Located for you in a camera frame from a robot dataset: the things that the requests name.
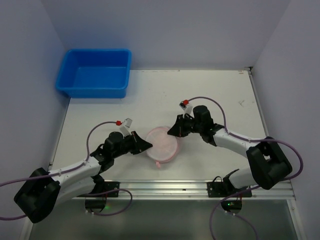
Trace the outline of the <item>white mesh laundry bag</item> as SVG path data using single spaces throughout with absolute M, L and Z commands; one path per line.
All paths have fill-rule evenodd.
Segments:
M 163 164 L 173 160 L 180 149 L 178 138 L 169 135 L 169 130 L 168 126 L 158 126 L 152 129 L 145 137 L 145 140 L 152 144 L 146 154 L 159 169 Z

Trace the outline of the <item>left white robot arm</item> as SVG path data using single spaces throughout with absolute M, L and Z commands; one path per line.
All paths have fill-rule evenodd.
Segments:
M 117 187 L 108 186 L 101 173 L 110 169 L 116 158 L 137 155 L 152 146 L 135 131 L 127 136 L 114 131 L 82 162 L 51 171 L 36 169 L 14 196 L 14 202 L 32 223 L 38 223 L 55 206 L 72 198 L 112 196 Z

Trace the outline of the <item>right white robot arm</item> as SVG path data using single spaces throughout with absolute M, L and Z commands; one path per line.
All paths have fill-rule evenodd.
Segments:
M 266 137 L 261 142 L 254 142 L 232 136 L 225 126 L 214 122 L 204 105 L 196 106 L 193 115 L 179 114 L 167 133 L 178 138 L 184 138 L 190 133 L 199 134 L 205 143 L 230 150 L 248 160 L 248 168 L 235 169 L 221 182 L 213 185 L 213 188 L 227 196 L 253 185 L 269 190 L 293 170 L 273 138 Z

